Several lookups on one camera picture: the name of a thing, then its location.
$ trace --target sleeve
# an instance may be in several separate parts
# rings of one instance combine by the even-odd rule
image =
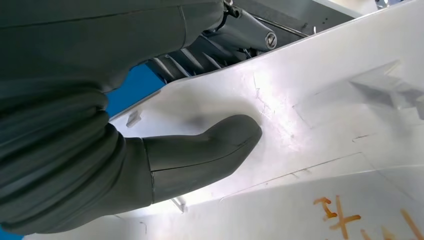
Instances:
[[[140,138],[108,123],[90,87],[0,100],[0,223],[16,234],[63,232],[152,203]]]

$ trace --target metal rod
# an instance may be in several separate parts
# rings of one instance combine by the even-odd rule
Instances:
[[[294,35],[296,35],[296,36],[298,36],[298,37],[301,37],[301,38],[309,37],[309,35],[308,35],[308,34],[305,34],[305,33],[301,32],[301,31],[298,31],[298,30],[293,29],[293,28],[291,28],[291,27],[281,25],[281,24],[279,24],[278,22],[275,22],[275,21],[271,21],[271,20],[265,19],[265,18],[263,18],[263,17],[261,17],[261,16],[258,16],[258,15],[256,15],[256,14],[253,14],[253,13],[250,13],[250,12],[249,12],[249,14],[250,14],[250,15],[252,15],[255,19],[257,19],[257,20],[259,20],[259,21],[261,21],[261,22],[264,22],[264,23],[266,23],[266,24],[269,24],[269,25],[271,25],[271,26],[274,26],[274,27],[276,27],[276,28],[279,28],[279,29],[281,29],[281,30],[284,30],[284,31],[286,31],[286,32],[288,32],[288,33],[294,34]]]

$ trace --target white surface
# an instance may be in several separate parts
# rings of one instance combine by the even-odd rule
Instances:
[[[313,167],[310,171],[313,174],[319,170]],[[423,173],[421,167],[410,177],[423,180]],[[314,204],[314,200],[325,197],[331,201],[331,204],[327,204],[328,209],[332,213],[339,214],[336,195],[339,196],[344,217],[360,216],[359,220],[345,225],[347,238],[350,240],[367,240],[362,237],[361,230],[364,230],[371,240],[420,239],[405,221],[401,209],[409,213],[421,234],[424,233],[422,204],[399,191],[397,186],[376,171],[303,183],[299,182],[302,178],[300,176],[298,179],[288,179],[287,182],[293,185],[263,189],[222,201],[215,200],[195,205],[185,214],[144,217],[140,220],[147,225],[148,232],[142,234],[140,238],[149,240],[342,240],[344,237],[340,228],[330,229],[330,226],[339,222],[339,216],[324,221],[323,217],[326,213],[322,205]],[[421,191],[421,189],[416,185],[416,188],[410,190]],[[384,236],[383,228],[394,237]]]
[[[312,0],[354,18],[377,11],[376,0]]]

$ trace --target mechanical part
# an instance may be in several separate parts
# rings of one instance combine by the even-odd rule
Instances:
[[[277,46],[277,36],[273,32],[269,32],[268,35],[265,37],[266,40],[266,46],[269,49],[275,49]]]
[[[256,49],[268,52],[277,45],[275,33],[257,21],[252,15],[241,8],[234,7],[238,17],[228,17],[225,24],[217,31],[206,34],[210,40],[237,51],[238,49]],[[268,44],[268,36],[274,39]]]
[[[275,21],[271,21],[271,20],[265,19],[265,18],[263,18],[263,17],[261,17],[261,16],[258,16],[258,15],[252,14],[252,13],[250,13],[250,14],[251,14],[251,15],[252,15],[255,19],[257,19],[257,20],[259,20],[259,21],[261,21],[261,22],[263,22],[263,23],[269,24],[269,25],[271,25],[271,26],[274,26],[274,27],[276,27],[276,28],[279,28],[279,29],[281,29],[281,30],[284,30],[284,31],[286,31],[286,32],[288,32],[288,33],[294,34],[294,35],[296,35],[296,36],[298,36],[298,37],[301,37],[301,38],[307,38],[307,37],[309,37],[309,35],[308,35],[308,34],[305,34],[305,33],[301,32],[301,31],[298,31],[298,30],[293,29],[293,28],[291,28],[291,27],[284,26],[284,25],[282,25],[282,24],[280,24],[280,23],[278,23],[278,22],[275,22]]]

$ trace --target orange writing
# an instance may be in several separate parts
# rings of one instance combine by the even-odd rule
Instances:
[[[362,234],[363,240],[371,240],[370,236],[368,236],[367,232],[364,229],[360,230],[360,234]]]
[[[326,216],[324,216],[322,219],[324,221],[327,221],[327,219],[331,219],[331,218],[335,218],[337,217],[337,213],[335,212],[331,212],[329,207],[327,206],[327,204],[331,204],[331,201],[329,199],[327,199],[326,197],[321,197],[316,199],[315,201],[313,201],[313,204],[319,204],[321,203],[322,208],[324,209]]]
[[[406,223],[409,225],[409,228],[411,228],[413,234],[418,240],[424,240],[423,235],[421,234],[420,230],[418,229],[417,225],[415,225],[415,222],[412,220],[410,214],[405,209],[400,209],[400,213],[403,216],[403,219],[405,219]]]
[[[330,211],[327,204],[331,204],[331,201],[329,199],[327,199],[326,197],[322,197],[322,198],[319,198],[319,199],[316,199],[315,201],[313,201],[314,205],[318,204],[318,203],[322,204],[322,208],[324,208],[324,211],[326,213],[326,216],[324,217],[324,221],[326,221],[327,219],[335,218],[335,217],[338,216],[338,223],[330,226],[330,229],[331,230],[337,230],[337,229],[340,228],[341,234],[343,235],[343,238],[349,239],[348,230],[346,229],[346,224],[349,223],[349,222],[361,219],[361,216],[353,215],[353,216],[344,217],[343,216],[342,204],[340,202],[340,196],[339,195],[335,196],[335,204],[336,204],[336,207],[337,207],[337,213]]]
[[[423,234],[421,234],[420,230],[418,229],[415,222],[412,220],[410,214],[405,210],[401,209],[400,213],[402,214],[403,218],[405,219],[406,223],[412,230],[413,234],[416,236],[417,240],[424,240]],[[396,236],[391,233],[387,228],[384,226],[381,226],[381,232],[383,234],[384,240],[396,240]],[[370,236],[368,236],[367,232],[365,232],[364,229],[360,230],[360,233],[362,234],[363,240],[371,240]]]
[[[391,233],[387,228],[381,226],[381,232],[383,233],[384,240],[396,240],[396,237],[393,233]]]
[[[336,230],[338,228],[341,228],[341,234],[343,235],[343,238],[349,239],[348,230],[346,229],[346,224],[349,222],[361,219],[361,216],[353,215],[353,216],[343,217],[342,204],[340,203],[339,195],[335,196],[335,205],[337,206],[337,214],[338,214],[339,222],[335,225],[330,226],[330,229]]]

